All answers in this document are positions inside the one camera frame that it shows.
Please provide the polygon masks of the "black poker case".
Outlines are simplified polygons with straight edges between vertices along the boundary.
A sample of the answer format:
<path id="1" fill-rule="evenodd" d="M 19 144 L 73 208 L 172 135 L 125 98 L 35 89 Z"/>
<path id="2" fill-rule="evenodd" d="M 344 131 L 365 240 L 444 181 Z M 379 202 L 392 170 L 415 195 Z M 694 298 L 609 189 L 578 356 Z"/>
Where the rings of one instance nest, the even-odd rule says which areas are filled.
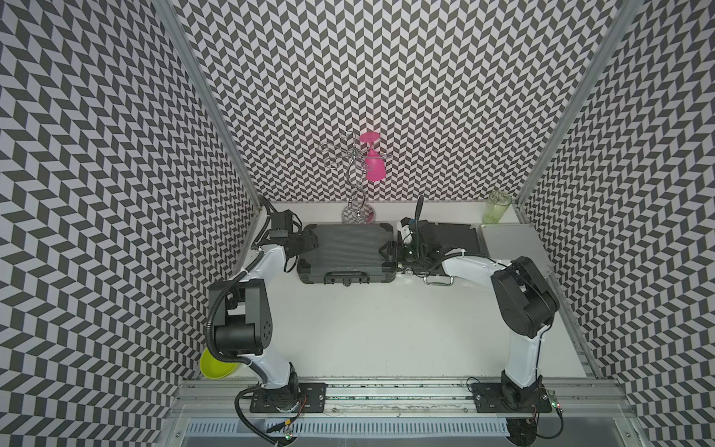
<path id="1" fill-rule="evenodd" d="M 397 240 L 390 223 L 309 225 L 318 247 L 302 254 L 296 272 L 305 284 L 389 283 L 397 275 Z"/>
<path id="2" fill-rule="evenodd" d="M 422 227 L 424 234 L 434 240 L 434 245 L 439 249 L 438 263 L 447 254 L 455 250 L 463 250 L 467 253 L 486 255 L 487 251 L 480 240 L 478 230 L 473 225 L 463 225 L 462 223 L 428 223 Z M 421 279 L 428 277 L 443 277 L 443 274 L 405 274 L 414 275 Z"/>

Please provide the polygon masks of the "small silver aluminium poker case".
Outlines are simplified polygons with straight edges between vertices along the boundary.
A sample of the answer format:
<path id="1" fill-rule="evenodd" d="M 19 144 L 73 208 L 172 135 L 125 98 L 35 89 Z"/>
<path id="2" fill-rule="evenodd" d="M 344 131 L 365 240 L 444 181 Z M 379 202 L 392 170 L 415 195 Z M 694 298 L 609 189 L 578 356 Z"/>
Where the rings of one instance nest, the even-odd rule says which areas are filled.
<path id="1" fill-rule="evenodd" d="M 480 238 L 487 254 L 497 261 L 505 263 L 525 256 L 536 264 L 545 278 L 554 272 L 554 266 L 533 225 L 521 223 L 481 225 Z"/>

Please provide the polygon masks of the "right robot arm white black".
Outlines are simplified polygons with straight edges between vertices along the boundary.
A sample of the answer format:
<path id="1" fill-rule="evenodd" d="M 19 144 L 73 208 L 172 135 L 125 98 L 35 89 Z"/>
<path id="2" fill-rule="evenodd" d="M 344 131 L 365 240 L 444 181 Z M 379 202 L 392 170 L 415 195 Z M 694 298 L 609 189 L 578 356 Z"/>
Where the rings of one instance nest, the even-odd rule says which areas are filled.
<path id="1" fill-rule="evenodd" d="M 510 330 L 508 361 L 498 383 L 478 383 L 469 389 L 476 399 L 496 403 L 505 413 L 549 413 L 557 406 L 549 401 L 539 372 L 542 343 L 552 328 L 560 304 L 536 263 L 521 256 L 497 261 L 483 251 L 469 251 L 462 244 L 435 242 L 422 219 L 425 197 L 417 199 L 413 217 L 400 221 L 395 244 L 398 271 L 408 271 L 427 285 L 431 277 L 490 285 L 498 309 Z"/>

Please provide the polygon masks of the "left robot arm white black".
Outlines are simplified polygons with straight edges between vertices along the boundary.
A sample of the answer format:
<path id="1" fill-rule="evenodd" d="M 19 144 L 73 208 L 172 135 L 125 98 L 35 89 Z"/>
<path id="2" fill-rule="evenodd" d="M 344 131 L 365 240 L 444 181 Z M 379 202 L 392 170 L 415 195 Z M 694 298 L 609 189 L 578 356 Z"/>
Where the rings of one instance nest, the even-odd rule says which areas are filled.
<path id="1" fill-rule="evenodd" d="M 253 257 L 238 273 L 209 288 L 205 338 L 210 355 L 224 363 L 242 364 L 258 379 L 258 402 L 276 413 L 301 412 L 301 395 L 294 366 L 270 348 L 274 328 L 267 286 L 288 263 L 318 247 L 314 231 L 304 227 L 291 210 L 280 212 L 263 196 L 266 219 L 253 242 Z"/>

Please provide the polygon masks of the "green translucent cup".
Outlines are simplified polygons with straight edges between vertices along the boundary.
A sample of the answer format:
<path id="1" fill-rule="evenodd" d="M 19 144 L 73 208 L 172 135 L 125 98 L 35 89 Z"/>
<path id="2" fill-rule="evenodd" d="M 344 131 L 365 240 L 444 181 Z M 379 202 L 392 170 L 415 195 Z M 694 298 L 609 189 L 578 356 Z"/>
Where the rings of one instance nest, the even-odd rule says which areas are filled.
<path id="1" fill-rule="evenodd" d="M 512 204 L 512 195 L 506 191 L 495 190 L 489 193 L 482 215 L 482 223 L 486 225 L 498 224 Z"/>

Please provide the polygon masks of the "pink wine glass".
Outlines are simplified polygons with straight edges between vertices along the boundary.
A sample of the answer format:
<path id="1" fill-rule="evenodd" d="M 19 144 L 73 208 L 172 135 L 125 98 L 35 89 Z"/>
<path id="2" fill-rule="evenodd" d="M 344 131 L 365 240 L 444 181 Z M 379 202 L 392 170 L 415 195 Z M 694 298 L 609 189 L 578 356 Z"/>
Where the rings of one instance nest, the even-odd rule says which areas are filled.
<path id="1" fill-rule="evenodd" d="M 368 146 L 368 153 L 365 158 L 366 177 L 371 183 L 378 183 L 387 177 L 387 167 L 385 160 L 375 150 L 375 145 L 380 141 L 378 132 L 365 132 L 359 136 L 359 141 Z"/>

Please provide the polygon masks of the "yellow green bowl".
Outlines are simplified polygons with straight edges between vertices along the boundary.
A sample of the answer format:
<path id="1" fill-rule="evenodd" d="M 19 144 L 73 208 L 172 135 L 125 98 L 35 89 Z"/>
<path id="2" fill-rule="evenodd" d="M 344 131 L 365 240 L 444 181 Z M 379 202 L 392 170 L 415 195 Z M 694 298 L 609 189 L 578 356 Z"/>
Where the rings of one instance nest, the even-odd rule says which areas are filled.
<path id="1" fill-rule="evenodd" d="M 199 360 L 200 372 L 208 380 L 223 380 L 233 377 L 240 367 L 240 363 L 219 361 L 212 356 L 208 348 L 204 349 Z"/>

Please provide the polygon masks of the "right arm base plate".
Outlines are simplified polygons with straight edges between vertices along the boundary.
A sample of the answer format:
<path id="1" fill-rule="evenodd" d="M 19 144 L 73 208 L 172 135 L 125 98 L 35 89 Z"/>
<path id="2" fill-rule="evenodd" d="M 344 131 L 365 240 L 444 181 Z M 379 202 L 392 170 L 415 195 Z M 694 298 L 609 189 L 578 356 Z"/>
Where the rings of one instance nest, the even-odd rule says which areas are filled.
<path id="1" fill-rule="evenodd" d="M 554 406 L 544 389 L 519 389 L 510 384 L 472 383 L 470 386 L 479 413 L 552 413 Z"/>

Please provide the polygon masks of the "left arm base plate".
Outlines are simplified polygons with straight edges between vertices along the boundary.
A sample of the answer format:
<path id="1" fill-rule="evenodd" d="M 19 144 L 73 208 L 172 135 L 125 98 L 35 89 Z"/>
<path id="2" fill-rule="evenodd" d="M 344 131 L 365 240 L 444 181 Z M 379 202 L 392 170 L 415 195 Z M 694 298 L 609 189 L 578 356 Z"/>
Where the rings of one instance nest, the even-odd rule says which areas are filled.
<path id="1" fill-rule="evenodd" d="M 284 413 L 323 413 L 326 383 L 301 383 L 282 389 L 259 389 L 251 397 L 251 413 L 277 415 Z"/>

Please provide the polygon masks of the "aluminium mounting rail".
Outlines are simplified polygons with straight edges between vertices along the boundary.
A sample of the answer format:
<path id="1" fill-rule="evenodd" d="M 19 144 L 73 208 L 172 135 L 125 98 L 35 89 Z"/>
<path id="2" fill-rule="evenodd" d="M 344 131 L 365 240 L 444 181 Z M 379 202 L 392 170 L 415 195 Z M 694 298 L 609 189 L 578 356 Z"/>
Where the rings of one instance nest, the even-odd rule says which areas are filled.
<path id="1" fill-rule="evenodd" d="M 508 417 L 495 403 L 476 398 L 467 379 L 446 378 L 320 378 L 325 417 Z M 180 385 L 169 418 L 233 417 L 238 391 L 254 381 L 186 381 Z M 563 414 L 571 417 L 633 417 L 622 387 L 614 380 L 551 378 L 545 381 Z"/>

